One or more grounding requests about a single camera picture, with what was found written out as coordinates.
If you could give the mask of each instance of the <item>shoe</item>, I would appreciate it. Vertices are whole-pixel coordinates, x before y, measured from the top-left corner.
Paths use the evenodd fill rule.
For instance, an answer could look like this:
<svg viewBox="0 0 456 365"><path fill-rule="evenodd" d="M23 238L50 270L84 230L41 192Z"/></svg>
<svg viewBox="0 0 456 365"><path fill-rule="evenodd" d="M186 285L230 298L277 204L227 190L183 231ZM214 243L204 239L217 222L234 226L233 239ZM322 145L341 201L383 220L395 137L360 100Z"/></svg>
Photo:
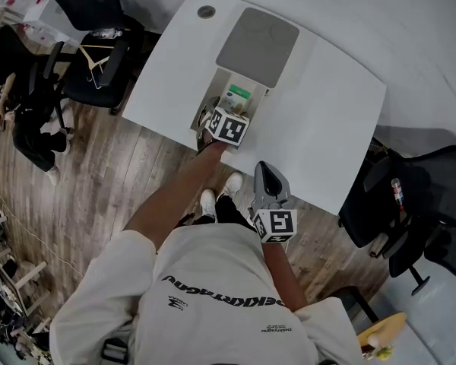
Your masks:
<svg viewBox="0 0 456 365"><path fill-rule="evenodd" d="M57 186L59 184L59 180L61 179L61 172L59 172L59 168L54 165L50 170L46 172L46 175L49 177L51 180L51 183L54 186Z"/></svg>
<svg viewBox="0 0 456 365"><path fill-rule="evenodd" d="M59 153L66 155L66 154L69 154L70 151L71 151L71 142L66 141L66 149L64 149L64 151L60 151Z"/></svg>
<svg viewBox="0 0 456 365"><path fill-rule="evenodd" d="M74 137L74 129L72 127L66 127L65 129L59 129L59 132L66 135L66 139L70 141Z"/></svg>
<svg viewBox="0 0 456 365"><path fill-rule="evenodd" d="M230 177L228 177L228 180L225 183L223 191L221 191L218 198L220 198L223 195L228 195L231 199L233 199L235 197L236 193L242 188L242 184L243 184L242 174L235 172Z"/></svg>
<svg viewBox="0 0 456 365"><path fill-rule="evenodd" d="M214 198L214 193L211 189L205 189L203 191L199 203L201 204L201 211L203 216L209 215L216 217L216 209L214 208L216 199Z"/></svg>

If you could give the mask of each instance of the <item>white box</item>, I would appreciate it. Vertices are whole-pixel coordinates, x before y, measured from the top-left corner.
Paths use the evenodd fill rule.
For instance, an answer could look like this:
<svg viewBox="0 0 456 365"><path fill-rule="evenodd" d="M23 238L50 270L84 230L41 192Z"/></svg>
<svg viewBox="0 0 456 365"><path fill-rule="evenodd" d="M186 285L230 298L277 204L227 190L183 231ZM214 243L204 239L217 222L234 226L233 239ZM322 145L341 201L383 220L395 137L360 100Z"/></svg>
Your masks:
<svg viewBox="0 0 456 365"><path fill-rule="evenodd" d="M25 14L24 24L51 34L56 42L64 41L72 46L79 46L87 31L76 30L66 13L55 0L41 0L30 6Z"/></svg>
<svg viewBox="0 0 456 365"><path fill-rule="evenodd" d="M253 224L262 243L283 243L297 234L297 210L260 209Z"/></svg>
<svg viewBox="0 0 456 365"><path fill-rule="evenodd" d="M218 141L239 146L246 131L249 129L249 124L249 118L217 106L207 125L207 130Z"/></svg>
<svg viewBox="0 0 456 365"><path fill-rule="evenodd" d="M224 108L225 110L232 111L234 113L242 113L245 109L245 105L249 99L241 97L240 95L228 90L220 100L220 107Z"/></svg>

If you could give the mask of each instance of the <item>white t-shirt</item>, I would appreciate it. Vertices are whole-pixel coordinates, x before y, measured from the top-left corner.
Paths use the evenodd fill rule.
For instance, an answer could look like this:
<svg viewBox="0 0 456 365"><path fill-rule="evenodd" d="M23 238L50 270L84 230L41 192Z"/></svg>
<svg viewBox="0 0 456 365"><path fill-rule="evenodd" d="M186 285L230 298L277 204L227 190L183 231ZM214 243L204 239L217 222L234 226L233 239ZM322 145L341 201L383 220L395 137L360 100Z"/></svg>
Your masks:
<svg viewBox="0 0 456 365"><path fill-rule="evenodd" d="M290 312L258 235L238 224L180 227L157 256L135 231L114 236L52 322L54 363L99 363L104 340L133 315L138 364L363 363L341 301Z"/></svg>

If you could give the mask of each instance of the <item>white table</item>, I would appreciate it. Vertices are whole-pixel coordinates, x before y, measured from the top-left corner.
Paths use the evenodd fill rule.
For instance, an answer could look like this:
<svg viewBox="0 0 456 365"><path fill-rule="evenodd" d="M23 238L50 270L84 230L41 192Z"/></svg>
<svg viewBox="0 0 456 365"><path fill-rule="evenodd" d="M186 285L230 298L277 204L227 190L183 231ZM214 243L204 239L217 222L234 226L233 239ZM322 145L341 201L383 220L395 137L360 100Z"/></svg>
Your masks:
<svg viewBox="0 0 456 365"><path fill-rule="evenodd" d="M201 19L203 5L216 14ZM144 66L123 117L196 149L193 119L220 70L218 53L247 7L266 11L240 0L185 0ZM261 99L239 149L227 151L222 161L249 175L257 162L267 161L289 180L293 195L337 214L363 162L386 86L296 26L299 37L276 87Z"/></svg>

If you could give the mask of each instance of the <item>logo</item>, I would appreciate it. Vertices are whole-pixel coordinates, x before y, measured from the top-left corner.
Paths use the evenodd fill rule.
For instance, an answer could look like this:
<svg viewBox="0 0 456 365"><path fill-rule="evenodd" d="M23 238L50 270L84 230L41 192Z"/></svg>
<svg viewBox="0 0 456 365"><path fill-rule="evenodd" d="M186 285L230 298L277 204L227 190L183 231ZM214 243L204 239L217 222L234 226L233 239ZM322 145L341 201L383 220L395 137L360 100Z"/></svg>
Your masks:
<svg viewBox="0 0 456 365"><path fill-rule="evenodd" d="M267 230L265 229L264 222L261 221L260 215L255 216L253 224L255 225L258 235L260 235L261 238L267 235Z"/></svg>
<svg viewBox="0 0 456 365"><path fill-rule="evenodd" d="M265 242L266 243L270 243L270 242L286 242L287 240L289 240L290 237L291 237L291 235L273 235L268 240L266 240Z"/></svg>
<svg viewBox="0 0 456 365"><path fill-rule="evenodd" d="M274 297L231 297L223 294L217 294L205 288L188 287L181 281L176 280L173 276L166 276L161 281L169 281L174 285L174 287L184 292L185 294L211 297L214 300L220 301L225 304L229 304L234 307L260 307L273 305L278 305L282 307L286 306L284 303L282 303L282 300L275 299ZM178 299L174 296L169 296L169 305L171 307L179 309L184 309L188 306L187 303L183 302L181 299Z"/></svg>
<svg viewBox="0 0 456 365"><path fill-rule="evenodd" d="M271 213L272 233L292 233L292 214L289 211L272 211Z"/></svg>
<svg viewBox="0 0 456 365"><path fill-rule="evenodd" d="M220 124L221 120L221 113L219 111L214 111L213 116L211 117L211 121L209 124L209 130L213 133L216 132L218 125Z"/></svg>
<svg viewBox="0 0 456 365"><path fill-rule="evenodd" d="M291 332L291 328L287 328L285 325L268 325L267 328L261 332Z"/></svg>
<svg viewBox="0 0 456 365"><path fill-rule="evenodd" d="M174 307L174 308L179 308L181 311L184 311L184 307L187 307L188 304L183 302L181 299L178 297L174 296L169 296L169 306Z"/></svg>
<svg viewBox="0 0 456 365"><path fill-rule="evenodd" d="M235 119L225 119L219 136L220 138L228 139L232 142L239 142L245 129L245 123L239 122Z"/></svg>

